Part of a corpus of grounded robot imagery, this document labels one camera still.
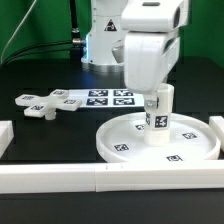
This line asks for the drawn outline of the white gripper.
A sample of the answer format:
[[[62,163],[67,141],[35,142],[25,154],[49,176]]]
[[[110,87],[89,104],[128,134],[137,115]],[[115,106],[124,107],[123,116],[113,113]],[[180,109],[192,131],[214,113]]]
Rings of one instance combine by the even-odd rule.
[[[180,37],[170,33],[129,32],[124,40],[124,82],[126,88],[144,95],[144,108],[158,108],[153,94],[179,58]]]

